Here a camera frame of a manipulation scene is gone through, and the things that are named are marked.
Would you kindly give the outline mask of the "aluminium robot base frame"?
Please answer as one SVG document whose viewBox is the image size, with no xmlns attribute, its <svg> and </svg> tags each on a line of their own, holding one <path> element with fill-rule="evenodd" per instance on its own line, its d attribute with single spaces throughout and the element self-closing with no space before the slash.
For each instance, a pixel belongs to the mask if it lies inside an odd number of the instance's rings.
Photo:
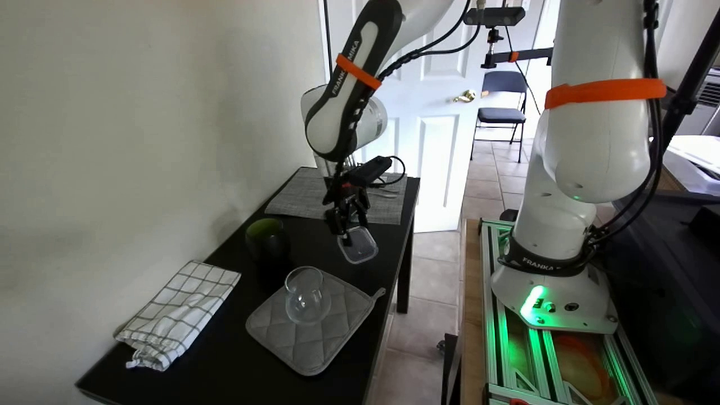
<svg viewBox="0 0 720 405">
<path fill-rule="evenodd" d="M 479 225 L 488 405 L 660 405 L 632 344 L 614 335 L 527 325 L 490 291 L 511 225 Z"/>
</svg>

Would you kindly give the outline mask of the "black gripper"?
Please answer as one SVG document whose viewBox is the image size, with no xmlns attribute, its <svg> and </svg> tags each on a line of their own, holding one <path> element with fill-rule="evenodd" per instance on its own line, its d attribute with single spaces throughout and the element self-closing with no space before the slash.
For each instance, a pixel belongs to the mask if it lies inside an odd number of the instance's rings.
<svg viewBox="0 0 720 405">
<path fill-rule="evenodd" d="M 373 159 L 342 169 L 327 179 L 324 219 L 333 234 L 346 234 L 355 225 L 367 225 L 370 196 L 379 186 L 379 178 L 392 165 L 389 156 L 376 154 Z"/>
</svg>

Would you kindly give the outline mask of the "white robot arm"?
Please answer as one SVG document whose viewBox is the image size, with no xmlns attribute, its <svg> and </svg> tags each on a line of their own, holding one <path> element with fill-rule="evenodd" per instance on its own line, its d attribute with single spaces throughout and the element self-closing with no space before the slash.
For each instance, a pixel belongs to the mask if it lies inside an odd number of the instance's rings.
<svg viewBox="0 0 720 405">
<path fill-rule="evenodd" d="M 376 89 L 420 56 L 411 45 L 452 0 L 367 0 L 335 56 L 331 78 L 301 95 L 306 141 L 327 182 L 324 219 L 346 261 L 379 254 L 367 188 L 389 162 L 355 165 L 352 154 L 387 125 Z M 644 188 L 660 154 L 653 0 L 563 0 L 524 203 L 490 277 L 492 294 L 524 324 L 613 333 L 618 325 L 597 248 L 614 235 L 597 206 Z"/>
</svg>

